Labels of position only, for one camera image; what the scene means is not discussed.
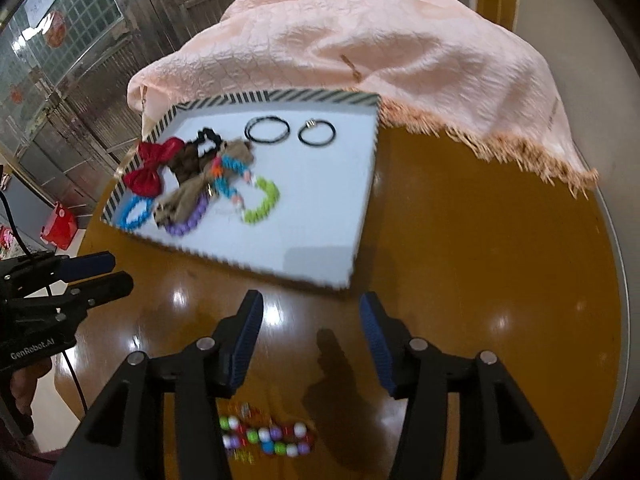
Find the person's left hand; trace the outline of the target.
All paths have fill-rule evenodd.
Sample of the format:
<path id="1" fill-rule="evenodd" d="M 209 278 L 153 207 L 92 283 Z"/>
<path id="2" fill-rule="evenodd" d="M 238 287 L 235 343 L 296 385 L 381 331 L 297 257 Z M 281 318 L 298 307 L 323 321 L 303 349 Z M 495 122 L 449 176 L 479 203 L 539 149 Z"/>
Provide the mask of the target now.
<path id="1" fill-rule="evenodd" d="M 18 411 L 23 415 L 32 414 L 32 401 L 34 400 L 38 380 L 46 376 L 52 370 L 52 361 L 45 358 L 35 364 L 14 372 L 10 381 L 10 391 L 15 400 Z"/>

